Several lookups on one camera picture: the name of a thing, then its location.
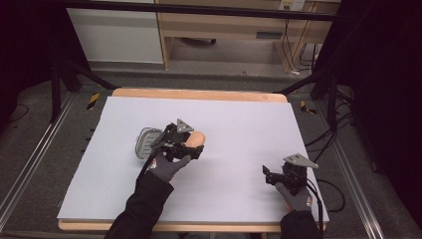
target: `wall outlet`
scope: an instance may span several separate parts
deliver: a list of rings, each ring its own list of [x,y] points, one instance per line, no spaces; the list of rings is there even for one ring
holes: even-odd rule
[[[279,10],[284,11],[302,11],[305,0],[282,0],[280,2]]]

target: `metal rail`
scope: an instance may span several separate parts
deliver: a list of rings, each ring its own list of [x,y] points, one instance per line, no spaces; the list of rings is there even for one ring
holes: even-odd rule
[[[36,148],[32,152],[30,158],[28,159],[27,163],[19,174],[18,178],[15,180],[5,199],[0,204],[0,232],[6,225],[6,222],[12,214],[13,209],[15,208],[20,197],[24,193],[25,188],[27,187],[29,181],[34,175],[35,170],[40,164],[41,159],[43,158],[44,154],[50,146],[50,143],[53,141],[54,136],[62,125],[62,122],[64,121],[69,111],[75,94],[76,93],[68,93],[62,105],[62,112],[59,114],[55,122],[50,123],[50,125],[44,132],[43,137],[38,142]]]
[[[316,108],[319,112],[326,112],[326,109],[320,105],[319,102],[316,103]],[[319,114],[323,124],[326,128],[330,128],[326,119]],[[354,201],[357,212],[360,215],[360,219],[363,222],[363,226],[366,229],[366,232],[371,239],[383,239],[384,234],[382,233],[381,227],[379,226],[378,220],[375,217],[375,214],[372,211],[372,208],[369,204],[369,201],[366,198],[365,193],[363,192],[362,187],[360,186],[359,181],[356,178],[353,170],[351,169],[350,164],[348,163],[347,156],[344,153],[344,150],[336,139],[333,144],[334,152],[337,154],[338,166],[341,170],[342,175],[344,176],[344,181],[347,184],[347,187],[350,191],[351,198]]]
[[[251,9],[251,8],[87,1],[87,0],[38,0],[38,1],[48,3],[49,6],[53,5],[53,6],[61,6],[61,7],[66,7],[66,8],[77,8],[77,9],[96,9],[96,10],[130,11],[130,12],[181,13],[181,14],[198,14],[198,15],[312,20],[312,21],[328,21],[328,22],[343,19],[343,17],[339,15],[329,14],[329,13],[310,13],[310,12]]]

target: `white surface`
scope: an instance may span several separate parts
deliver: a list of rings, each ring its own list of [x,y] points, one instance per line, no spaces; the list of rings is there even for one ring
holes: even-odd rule
[[[155,13],[88,9],[68,9],[68,13],[89,61],[163,63]]]
[[[177,119],[206,135],[205,148],[171,181],[175,190],[159,221],[281,220],[286,203],[265,183],[262,165],[280,173],[283,157],[308,156],[290,104],[117,97],[107,99],[58,218],[114,220],[142,168],[134,152],[139,132]],[[317,185],[310,168],[308,173]],[[316,202],[313,215],[317,220]]]

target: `gray glove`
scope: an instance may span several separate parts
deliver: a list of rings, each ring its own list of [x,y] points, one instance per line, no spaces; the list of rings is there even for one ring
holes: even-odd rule
[[[149,166],[149,171],[165,182],[169,182],[174,174],[190,162],[190,155],[182,157],[177,162],[169,162],[162,151],[158,152]]]
[[[288,203],[288,210],[291,211],[311,211],[313,198],[306,187],[302,187],[298,194],[293,196],[283,183],[276,183],[277,190],[283,195]]]

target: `gray object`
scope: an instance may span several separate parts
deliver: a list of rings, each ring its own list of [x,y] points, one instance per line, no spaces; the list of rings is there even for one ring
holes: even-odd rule
[[[289,205],[289,210],[293,211],[311,211],[313,198],[306,187],[299,190],[298,194],[293,196],[290,191],[283,185],[282,182],[276,183],[276,189],[283,195],[286,203]]]
[[[300,153],[293,154],[291,156],[287,156],[287,157],[284,158],[284,160],[286,162],[289,162],[289,163],[291,163],[293,165],[297,165],[297,166],[318,168],[318,165],[316,163],[310,161],[309,159],[307,159],[306,157],[304,157]]]
[[[193,127],[189,126],[182,119],[177,119],[177,132],[189,132],[193,131]]]
[[[135,152],[137,158],[147,160],[151,154],[151,144],[161,135],[162,130],[153,127],[145,127],[136,141]]]
[[[186,166],[189,162],[190,155],[186,155],[176,162],[169,162],[167,158],[165,158],[163,152],[160,151],[155,156],[155,160],[149,167],[149,171],[161,178],[161,180],[169,182],[173,178],[174,174],[176,174],[180,168]]]

